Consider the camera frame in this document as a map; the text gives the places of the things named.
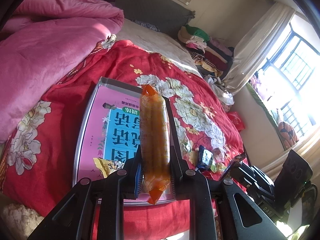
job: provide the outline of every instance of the red floral bedspread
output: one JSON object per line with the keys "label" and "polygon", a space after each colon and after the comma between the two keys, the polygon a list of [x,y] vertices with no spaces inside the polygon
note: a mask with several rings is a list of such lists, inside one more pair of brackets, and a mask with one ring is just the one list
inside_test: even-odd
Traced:
{"label": "red floral bedspread", "polygon": [[[242,140],[200,77],[130,41],[96,49],[29,111],[12,135],[0,166],[5,195],[45,216],[72,187],[77,138],[89,97],[101,76],[153,85],[170,99],[184,158],[193,167],[199,145],[215,152],[217,179]],[[161,239],[188,229],[188,201],[124,210],[126,239]]]}

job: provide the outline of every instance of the plastic wrapper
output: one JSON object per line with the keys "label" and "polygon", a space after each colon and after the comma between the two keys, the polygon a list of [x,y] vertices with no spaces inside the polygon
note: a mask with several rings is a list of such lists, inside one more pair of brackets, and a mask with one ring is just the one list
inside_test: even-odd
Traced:
{"label": "plastic wrapper", "polygon": [[197,167],[200,169],[210,170],[212,165],[215,165],[213,153],[205,149],[202,145],[199,146]]}
{"label": "plastic wrapper", "polygon": [[140,97],[140,144],[148,202],[156,204],[170,183],[170,129],[165,101],[150,85]]}
{"label": "plastic wrapper", "polygon": [[241,161],[243,161],[246,157],[247,155],[245,152],[233,157],[233,159],[229,162],[224,172],[221,174],[219,181],[222,181],[224,178],[231,178],[230,170],[235,167],[240,167]]}
{"label": "plastic wrapper", "polygon": [[94,164],[101,171],[103,177],[108,177],[111,173],[116,170],[122,169],[124,163],[120,161],[109,161],[101,158],[93,158]]}

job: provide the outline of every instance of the green clothing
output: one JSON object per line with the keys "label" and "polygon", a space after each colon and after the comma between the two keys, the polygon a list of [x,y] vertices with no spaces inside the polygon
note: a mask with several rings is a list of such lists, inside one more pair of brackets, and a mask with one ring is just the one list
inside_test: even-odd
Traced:
{"label": "green clothing", "polygon": [[189,26],[187,24],[186,25],[186,29],[187,29],[187,32],[190,35],[198,36],[198,37],[204,39],[205,41],[209,41],[210,40],[209,35],[206,34],[203,30],[201,30],[201,29],[199,29],[197,27],[191,27],[191,26]]}

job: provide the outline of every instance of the gray headboard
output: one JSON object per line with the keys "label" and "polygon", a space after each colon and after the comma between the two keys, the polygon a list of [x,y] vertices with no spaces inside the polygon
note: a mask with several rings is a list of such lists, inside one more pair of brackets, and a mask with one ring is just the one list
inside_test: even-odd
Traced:
{"label": "gray headboard", "polygon": [[156,25],[174,39],[180,27],[195,15],[172,0],[116,0],[116,7],[124,11],[125,18]]}

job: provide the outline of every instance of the blue snack wrapper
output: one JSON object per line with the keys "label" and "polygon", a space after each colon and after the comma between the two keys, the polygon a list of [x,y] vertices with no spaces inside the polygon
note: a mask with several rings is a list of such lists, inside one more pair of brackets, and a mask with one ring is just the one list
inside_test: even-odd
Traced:
{"label": "blue snack wrapper", "polygon": [[210,170],[213,163],[213,153],[205,149],[202,145],[199,146],[197,167],[200,169]]}

